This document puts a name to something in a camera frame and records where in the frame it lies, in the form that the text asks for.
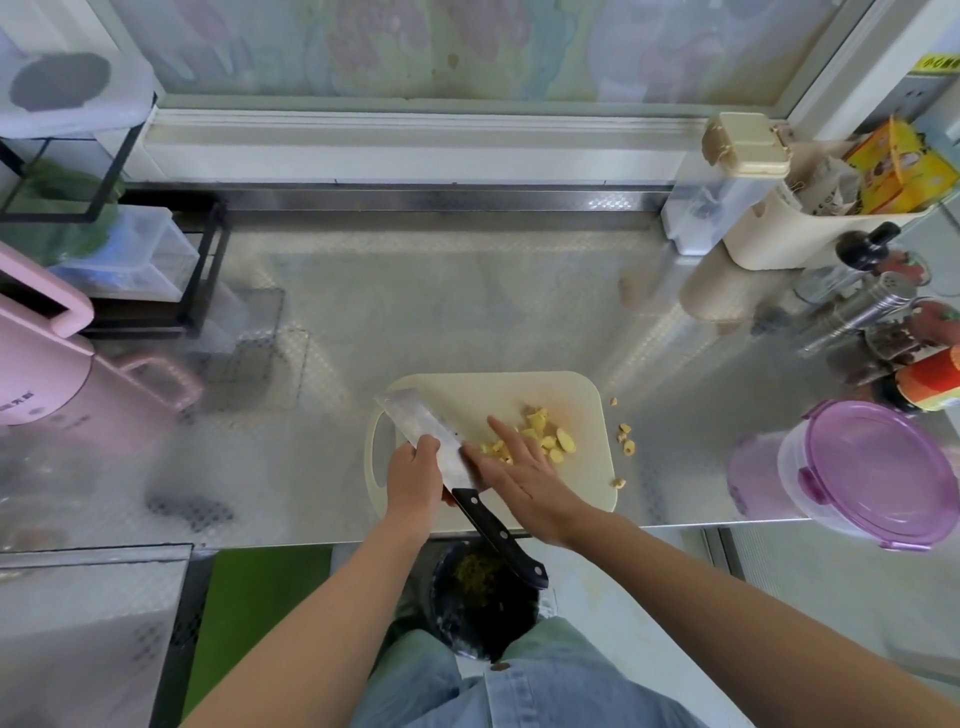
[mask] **kettle handle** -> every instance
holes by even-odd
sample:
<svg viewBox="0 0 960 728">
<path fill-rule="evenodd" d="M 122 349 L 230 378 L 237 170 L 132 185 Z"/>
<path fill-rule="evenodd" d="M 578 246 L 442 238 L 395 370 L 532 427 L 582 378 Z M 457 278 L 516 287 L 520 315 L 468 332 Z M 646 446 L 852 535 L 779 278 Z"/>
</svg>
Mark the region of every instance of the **kettle handle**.
<svg viewBox="0 0 960 728">
<path fill-rule="evenodd" d="M 109 364 L 116 368 L 124 379 L 146 390 L 150 395 L 160 400 L 160 402 L 175 412 L 183 411 L 199 400 L 204 393 L 204 383 L 201 382 L 193 372 L 159 352 L 151 352 L 149 350 L 128 352 L 116 357 L 109 362 Z M 131 374 L 134 369 L 139 369 L 147 364 L 157 367 L 175 381 L 180 391 L 173 397 L 164 397 Z"/>
<path fill-rule="evenodd" d="M 25 305 L 0 296 L 0 317 L 32 328 L 50 339 L 66 339 L 93 321 L 93 303 L 87 296 L 2 241 L 0 271 L 66 308 L 52 319 L 47 319 Z"/>
</svg>

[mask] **knife blade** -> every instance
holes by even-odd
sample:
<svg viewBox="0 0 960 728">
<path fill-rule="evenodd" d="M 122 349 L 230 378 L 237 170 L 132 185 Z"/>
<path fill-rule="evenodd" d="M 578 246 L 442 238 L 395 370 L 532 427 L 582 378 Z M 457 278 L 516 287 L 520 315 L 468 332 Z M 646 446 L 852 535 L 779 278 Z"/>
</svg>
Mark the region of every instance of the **knife blade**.
<svg viewBox="0 0 960 728">
<path fill-rule="evenodd" d="M 440 441 L 437 464 L 444 486 L 464 515 L 520 579 L 535 589 L 546 589 L 549 586 L 546 568 L 520 547 L 513 534 L 484 505 L 477 492 L 479 473 L 461 454 L 463 443 L 430 409 L 420 392 L 398 389 L 384 392 L 375 399 L 411 444 L 416 445 L 422 435 L 431 435 Z"/>
</svg>

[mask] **cutting board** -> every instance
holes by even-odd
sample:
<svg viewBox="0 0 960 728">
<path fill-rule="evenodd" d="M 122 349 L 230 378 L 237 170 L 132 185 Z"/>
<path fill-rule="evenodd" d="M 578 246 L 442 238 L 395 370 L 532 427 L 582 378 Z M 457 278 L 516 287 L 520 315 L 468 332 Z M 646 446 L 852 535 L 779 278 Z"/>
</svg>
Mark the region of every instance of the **cutting board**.
<svg viewBox="0 0 960 728">
<path fill-rule="evenodd" d="M 416 387 L 430 408 L 456 430 L 461 439 L 474 443 L 496 440 L 487 425 L 487 415 L 494 415 L 507 425 L 526 426 L 523 416 L 529 407 L 546 407 L 550 422 L 569 432 L 577 445 L 577 451 L 567 455 L 557 467 L 560 478 L 590 505 L 605 511 L 612 511 L 616 505 L 603 404 L 597 388 L 585 376 L 576 372 L 410 375 L 398 379 L 387 389 L 408 387 Z M 373 437 L 383 414 L 380 407 L 374 409 L 364 451 L 367 491 L 381 518 L 387 511 L 387 489 L 386 483 L 378 483 L 373 474 Z M 508 528 L 521 528 L 492 490 L 480 498 Z M 472 524 L 459 508 L 447 506 L 441 507 L 433 527 L 435 534 L 472 530 Z"/>
</svg>

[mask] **pink kettle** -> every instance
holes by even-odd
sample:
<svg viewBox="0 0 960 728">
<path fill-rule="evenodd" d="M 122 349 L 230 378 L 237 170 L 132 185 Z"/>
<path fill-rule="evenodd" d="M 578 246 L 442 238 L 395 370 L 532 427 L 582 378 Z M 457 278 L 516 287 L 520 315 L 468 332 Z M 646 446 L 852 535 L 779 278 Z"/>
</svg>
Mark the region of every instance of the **pink kettle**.
<svg viewBox="0 0 960 728">
<path fill-rule="evenodd" d="M 0 296 L 0 425 L 38 435 L 56 431 L 104 452 L 127 453 L 165 435 L 177 413 L 200 398 L 202 383 L 162 354 L 109 360 L 94 353 L 77 333 L 93 320 L 90 299 L 2 242 L 0 271 L 66 309 L 47 319 Z M 136 376 L 146 365 L 171 386 L 160 391 Z"/>
</svg>

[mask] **frosted glass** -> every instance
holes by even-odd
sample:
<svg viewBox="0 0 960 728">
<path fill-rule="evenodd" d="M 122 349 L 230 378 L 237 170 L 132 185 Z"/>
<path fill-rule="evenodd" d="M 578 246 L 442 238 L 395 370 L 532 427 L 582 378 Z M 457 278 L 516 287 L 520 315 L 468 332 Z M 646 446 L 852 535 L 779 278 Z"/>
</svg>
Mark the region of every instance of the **frosted glass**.
<svg viewBox="0 0 960 728">
<path fill-rule="evenodd" d="M 171 93 L 773 105 L 842 0 L 110 0 Z"/>
</svg>

